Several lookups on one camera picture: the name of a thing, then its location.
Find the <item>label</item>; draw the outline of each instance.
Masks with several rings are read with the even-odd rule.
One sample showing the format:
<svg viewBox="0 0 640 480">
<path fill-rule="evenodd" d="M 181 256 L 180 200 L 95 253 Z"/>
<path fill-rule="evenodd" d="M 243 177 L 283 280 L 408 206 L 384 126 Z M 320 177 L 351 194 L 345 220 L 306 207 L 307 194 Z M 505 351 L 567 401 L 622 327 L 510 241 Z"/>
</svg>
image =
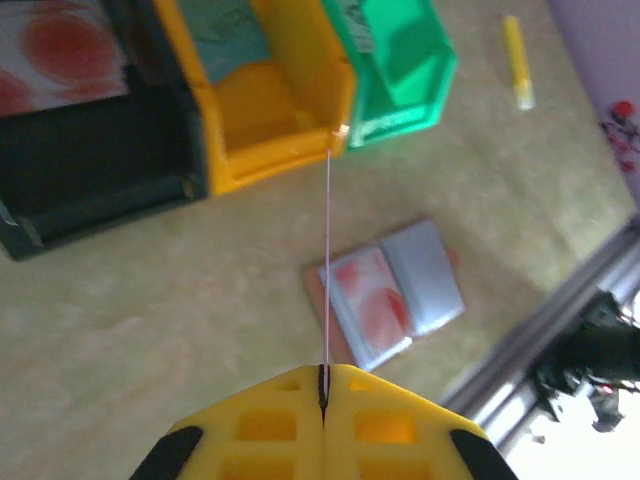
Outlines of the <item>label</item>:
<svg viewBox="0 0 640 480">
<path fill-rule="evenodd" d="M 360 8 L 360 0 L 338 0 L 342 15 L 347 21 L 349 34 L 361 53 L 371 53 L 376 49 L 371 28 Z"/>
</svg>

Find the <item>book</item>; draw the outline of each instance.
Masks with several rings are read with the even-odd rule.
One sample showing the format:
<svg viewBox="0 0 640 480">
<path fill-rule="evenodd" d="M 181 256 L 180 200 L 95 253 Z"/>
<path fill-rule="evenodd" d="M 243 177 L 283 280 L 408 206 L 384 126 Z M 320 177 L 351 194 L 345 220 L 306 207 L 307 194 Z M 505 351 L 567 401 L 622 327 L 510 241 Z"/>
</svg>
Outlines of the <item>book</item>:
<svg viewBox="0 0 640 480">
<path fill-rule="evenodd" d="M 305 283 L 324 322 L 324 265 Z M 437 227 L 423 220 L 332 260 L 329 347 L 340 363 L 371 371 L 464 310 Z"/>
</svg>

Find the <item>black rubber tip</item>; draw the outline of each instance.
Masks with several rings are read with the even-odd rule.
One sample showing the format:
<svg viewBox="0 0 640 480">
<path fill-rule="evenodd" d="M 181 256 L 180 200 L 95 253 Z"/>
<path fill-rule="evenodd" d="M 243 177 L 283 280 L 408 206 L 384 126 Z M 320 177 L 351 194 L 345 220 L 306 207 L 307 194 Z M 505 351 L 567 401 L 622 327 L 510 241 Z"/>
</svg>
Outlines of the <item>black rubber tip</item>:
<svg viewBox="0 0 640 480">
<path fill-rule="evenodd" d="M 176 480 L 202 438 L 199 427 L 165 435 L 142 461 L 130 480 Z"/>
</svg>

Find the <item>paper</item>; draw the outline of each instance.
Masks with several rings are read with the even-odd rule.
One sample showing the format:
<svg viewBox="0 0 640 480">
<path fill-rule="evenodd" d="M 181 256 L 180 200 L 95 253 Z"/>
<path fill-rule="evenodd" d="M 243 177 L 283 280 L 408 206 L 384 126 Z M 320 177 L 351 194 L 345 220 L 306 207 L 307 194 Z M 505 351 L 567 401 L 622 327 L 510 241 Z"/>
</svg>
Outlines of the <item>paper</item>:
<svg viewBox="0 0 640 480">
<path fill-rule="evenodd" d="M 125 57 L 97 4 L 0 3 L 0 116 L 125 95 Z"/>
<path fill-rule="evenodd" d="M 362 13 L 359 0 L 338 0 L 342 15 L 347 21 L 349 34 L 361 53 L 371 53 L 376 49 L 371 29 Z"/>
<path fill-rule="evenodd" d="M 181 0 L 180 5 L 212 83 L 242 65 L 270 58 L 248 0 Z"/>
<path fill-rule="evenodd" d="M 337 266 L 334 276 L 374 355 L 405 340 L 409 314 L 393 274 L 379 248 L 358 252 Z"/>
</svg>

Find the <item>purple wall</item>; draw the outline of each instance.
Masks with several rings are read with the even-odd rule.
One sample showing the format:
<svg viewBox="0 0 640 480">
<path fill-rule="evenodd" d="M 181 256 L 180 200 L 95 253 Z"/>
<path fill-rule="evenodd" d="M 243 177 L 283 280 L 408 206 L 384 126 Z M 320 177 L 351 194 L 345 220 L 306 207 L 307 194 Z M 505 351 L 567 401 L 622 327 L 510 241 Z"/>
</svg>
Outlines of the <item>purple wall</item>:
<svg viewBox="0 0 640 480">
<path fill-rule="evenodd" d="M 548 0 L 640 205 L 640 0 Z"/>
</svg>

